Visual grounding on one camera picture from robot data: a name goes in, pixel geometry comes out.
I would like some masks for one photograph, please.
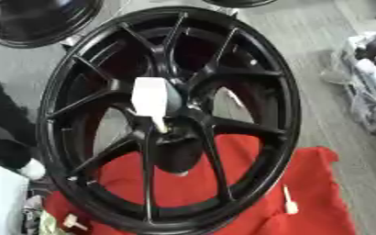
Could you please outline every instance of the white shoe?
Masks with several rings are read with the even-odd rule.
[[[44,177],[45,167],[36,159],[31,159],[29,163],[21,169],[17,170],[22,175],[26,176],[32,181],[36,181]]]

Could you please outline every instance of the floor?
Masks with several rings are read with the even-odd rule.
[[[110,18],[121,1],[106,0],[87,30]],[[205,6],[199,0],[134,0],[123,13],[164,5]],[[339,154],[334,172],[341,196],[363,235],[376,235],[376,137],[352,121],[342,90],[325,83],[320,73],[344,39],[376,29],[375,16],[376,0],[279,0],[239,15],[265,34],[290,63],[303,103],[299,146],[322,145]],[[63,54],[59,45],[35,50],[0,46],[0,81],[19,104],[30,108],[33,120],[44,86]]]

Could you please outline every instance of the black wheel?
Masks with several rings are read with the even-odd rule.
[[[0,0],[0,44],[37,48],[66,39],[100,12],[103,0]]]
[[[277,0],[205,0],[207,3],[223,7],[244,8],[264,6]]]
[[[149,118],[134,114],[130,97],[139,76],[164,77],[180,93],[183,106],[165,120],[171,135],[160,134]],[[212,114],[220,87],[238,96],[253,123]],[[98,121],[109,107],[124,114],[131,130],[93,154]],[[161,7],[114,19],[69,51],[43,95],[38,134],[55,184],[96,219],[138,234],[203,234],[236,217],[277,182],[293,153],[300,122],[293,75],[258,31],[209,10]],[[249,169],[228,185],[215,136],[234,133],[258,138],[261,147]],[[191,169],[200,155],[195,143],[215,173],[216,195],[184,207],[159,206],[154,167],[171,173]],[[190,152],[185,165],[164,164],[169,159],[158,154],[180,149]],[[141,204],[112,194],[95,175],[131,151],[140,152]]]

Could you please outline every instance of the red cloth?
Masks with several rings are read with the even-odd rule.
[[[259,149],[258,141],[251,137],[226,135],[216,139],[218,151],[233,184],[247,171]],[[140,158],[130,153],[104,166],[99,182],[112,193],[125,199],[142,203],[142,177]],[[354,226],[348,211],[339,198],[330,163],[337,155],[327,148],[300,149],[283,176],[272,190],[253,207],[244,211],[217,235],[353,235]],[[200,162],[190,170],[188,176],[178,177],[159,169],[155,171],[155,196],[162,207],[177,207],[203,201],[216,194],[216,181],[209,162],[202,156]],[[282,186],[286,184],[299,213],[284,213]],[[62,221],[73,213],[87,223],[88,217],[74,208],[61,194],[48,198],[46,210]],[[131,233],[112,229],[104,224],[90,221],[92,235],[128,235]]]

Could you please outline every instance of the black pants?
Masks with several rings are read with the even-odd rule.
[[[12,140],[0,139],[0,165],[6,168],[19,169],[31,160],[30,149]]]
[[[17,140],[0,137],[0,164],[12,169],[25,166],[31,159],[30,147],[36,146],[35,126],[27,119],[27,111],[14,103],[1,84],[0,128]]]

